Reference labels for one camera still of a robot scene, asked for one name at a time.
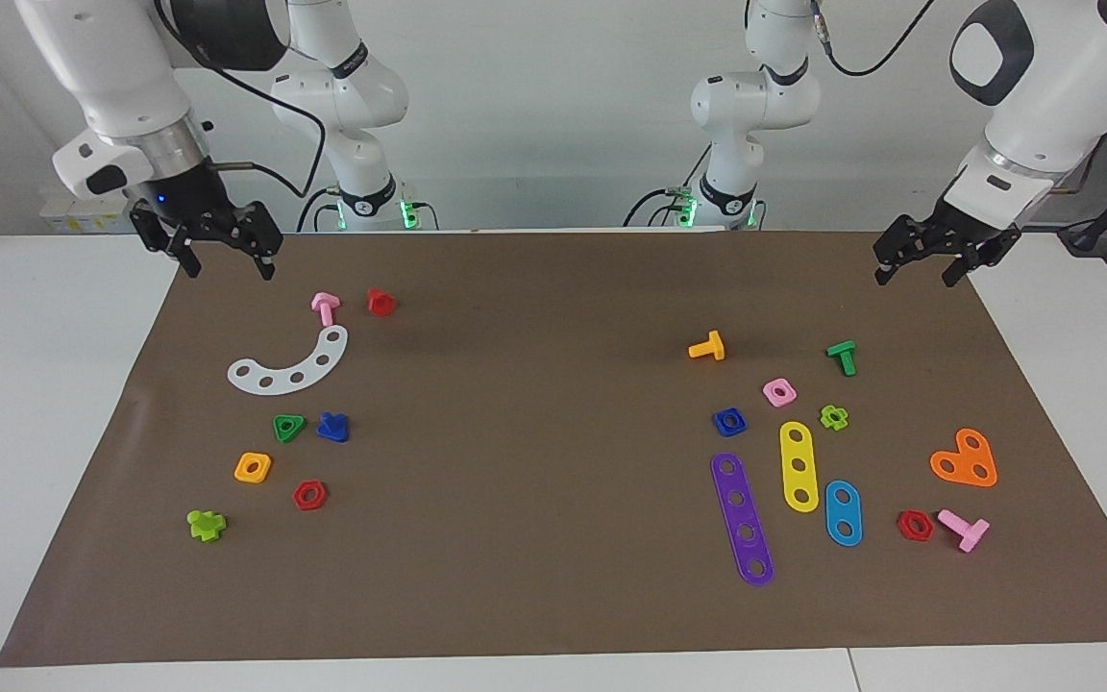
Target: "orange toy bolt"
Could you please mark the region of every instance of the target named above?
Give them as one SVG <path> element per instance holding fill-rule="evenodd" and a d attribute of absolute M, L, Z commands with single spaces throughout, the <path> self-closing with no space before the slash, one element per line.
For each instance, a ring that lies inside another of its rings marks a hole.
<path fill-rule="evenodd" d="M 725 343 L 721 341 L 720 332 L 715 329 L 707 332 L 707 341 L 695 343 L 690 348 L 691 359 L 702 359 L 704 355 L 712 355 L 717 361 L 725 359 Z"/>

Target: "white curved toy piece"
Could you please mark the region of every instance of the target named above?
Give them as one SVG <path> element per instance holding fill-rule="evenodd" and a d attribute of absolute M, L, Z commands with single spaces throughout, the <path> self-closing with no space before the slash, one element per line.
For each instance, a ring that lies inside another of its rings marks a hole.
<path fill-rule="evenodd" d="M 330 373 L 348 348 L 348 329 L 331 324 L 319 332 L 319 343 L 307 360 L 292 368 L 260 366 L 259 361 L 241 359 L 229 366 L 229 382 L 247 394 L 280 397 L 308 389 Z"/>

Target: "blue toy piece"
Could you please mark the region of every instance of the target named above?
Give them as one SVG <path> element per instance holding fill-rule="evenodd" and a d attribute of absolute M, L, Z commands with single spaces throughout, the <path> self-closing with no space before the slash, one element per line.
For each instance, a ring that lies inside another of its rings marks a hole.
<path fill-rule="evenodd" d="M 716 430 L 724 437 L 733 437 L 734 434 L 746 432 L 746 417 L 742 416 L 742 412 L 738 412 L 737 409 L 725 409 L 723 412 L 716 413 L 715 416 L 712 416 L 712 422 L 715 422 Z"/>
<path fill-rule="evenodd" d="M 855 548 L 865 536 L 861 525 L 861 494 L 847 481 L 827 484 L 827 535 L 845 548 Z M 840 530 L 847 527 L 848 534 Z"/>
<path fill-rule="evenodd" d="M 344 413 L 322 413 L 319 416 L 319 437 L 332 442 L 348 442 L 348 416 Z"/>

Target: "green toy piece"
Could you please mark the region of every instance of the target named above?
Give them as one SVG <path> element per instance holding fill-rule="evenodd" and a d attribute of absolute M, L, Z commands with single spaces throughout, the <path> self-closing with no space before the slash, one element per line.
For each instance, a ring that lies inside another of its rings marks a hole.
<path fill-rule="evenodd" d="M 190 525 L 190 538 L 198 538 L 204 543 L 220 540 L 220 531 L 228 525 L 224 516 L 217 513 L 201 513 L 199 509 L 186 515 L 186 523 Z"/>
<path fill-rule="evenodd" d="M 823 417 L 819 420 L 823 422 L 823 427 L 835 430 L 836 433 L 848 427 L 848 412 L 839 406 L 823 407 Z"/>
<path fill-rule="evenodd" d="M 856 350 L 855 341 L 842 341 L 827 349 L 827 358 L 839 359 L 840 368 L 844 368 L 844 376 L 853 376 L 857 373 L 857 365 L 852 362 L 852 353 Z"/>
<path fill-rule="evenodd" d="M 304 416 L 276 416 L 272 419 L 272 433 L 280 444 L 289 444 L 307 427 Z"/>

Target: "red toy piece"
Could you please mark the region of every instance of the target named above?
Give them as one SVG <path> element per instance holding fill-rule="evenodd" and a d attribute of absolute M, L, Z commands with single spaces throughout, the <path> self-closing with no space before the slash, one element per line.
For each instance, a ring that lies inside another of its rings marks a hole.
<path fill-rule="evenodd" d="M 396 299 L 392 298 L 386 290 L 372 288 L 365 293 L 365 307 L 375 317 L 385 318 L 391 312 L 396 311 Z"/>
<path fill-rule="evenodd" d="M 293 490 L 293 502 L 303 513 L 313 512 L 327 500 L 327 486 L 321 481 L 304 481 Z"/>
<path fill-rule="evenodd" d="M 899 531 L 909 540 L 927 543 L 934 537 L 934 523 L 920 509 L 908 509 L 899 516 Z"/>

